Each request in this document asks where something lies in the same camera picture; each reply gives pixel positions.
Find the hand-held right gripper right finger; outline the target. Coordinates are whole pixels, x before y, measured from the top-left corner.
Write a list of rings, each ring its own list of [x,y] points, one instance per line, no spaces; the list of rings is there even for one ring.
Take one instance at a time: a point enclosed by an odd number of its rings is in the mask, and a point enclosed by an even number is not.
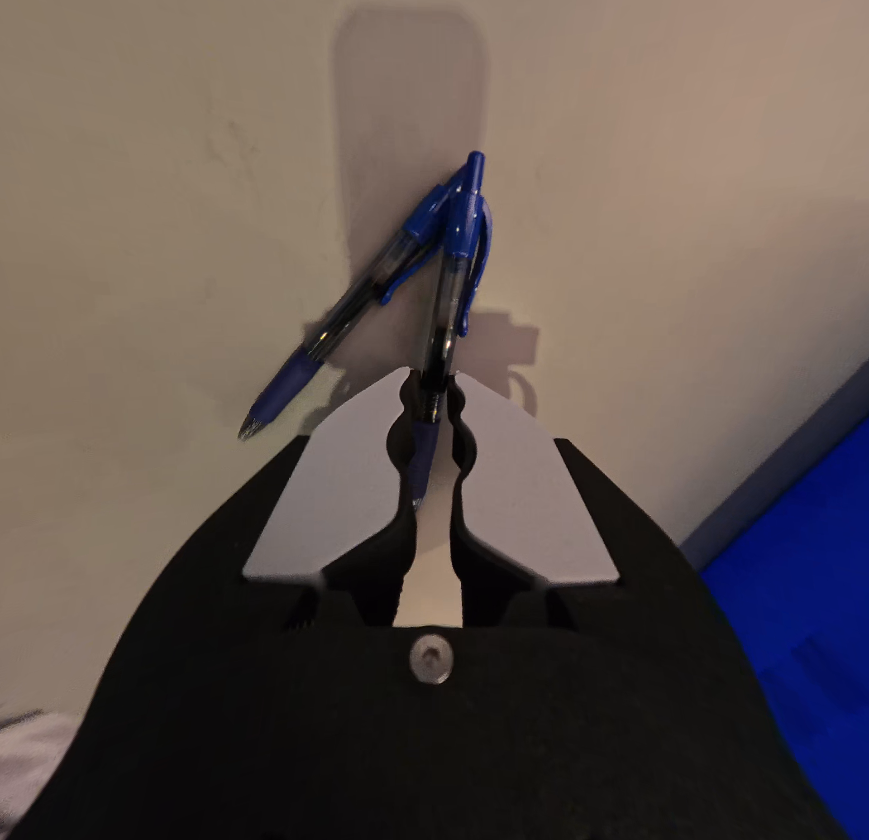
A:
[[[541,585],[608,585],[618,570],[554,438],[516,403],[454,376],[471,465],[458,485],[472,541]]]

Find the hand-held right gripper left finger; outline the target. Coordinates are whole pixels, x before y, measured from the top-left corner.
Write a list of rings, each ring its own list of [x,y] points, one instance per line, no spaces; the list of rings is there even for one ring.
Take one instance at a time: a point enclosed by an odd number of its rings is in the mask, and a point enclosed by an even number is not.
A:
[[[404,414],[401,367],[313,432],[243,568],[248,581],[317,583],[327,566],[396,517],[400,474],[387,435]]]

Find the blue retractable pen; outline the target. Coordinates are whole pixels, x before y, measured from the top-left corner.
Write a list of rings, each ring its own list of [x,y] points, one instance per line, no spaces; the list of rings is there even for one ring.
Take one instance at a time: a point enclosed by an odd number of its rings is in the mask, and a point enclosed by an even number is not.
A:
[[[466,166],[438,183],[415,207],[357,280],[288,357],[255,402],[237,434],[247,440],[274,422],[310,383],[363,316],[384,306],[440,247],[450,201],[462,188]]]
[[[458,340],[468,334],[471,306],[491,249],[493,224],[482,194],[484,169],[484,154],[471,151],[459,179],[451,181],[455,187],[436,232],[440,268],[412,426],[415,453],[407,470],[415,509],[427,494],[454,354]]]

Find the blue plastic bin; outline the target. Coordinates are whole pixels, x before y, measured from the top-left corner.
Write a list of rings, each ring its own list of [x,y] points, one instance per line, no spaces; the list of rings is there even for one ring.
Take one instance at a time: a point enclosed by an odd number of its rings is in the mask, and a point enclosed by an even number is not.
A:
[[[868,420],[701,572],[795,759],[868,837]]]

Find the person's light shirt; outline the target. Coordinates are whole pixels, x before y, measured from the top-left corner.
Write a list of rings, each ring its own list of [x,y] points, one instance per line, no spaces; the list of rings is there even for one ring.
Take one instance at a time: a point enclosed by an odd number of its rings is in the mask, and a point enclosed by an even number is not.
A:
[[[1,832],[8,834],[64,758],[80,719],[34,710],[1,724]]]

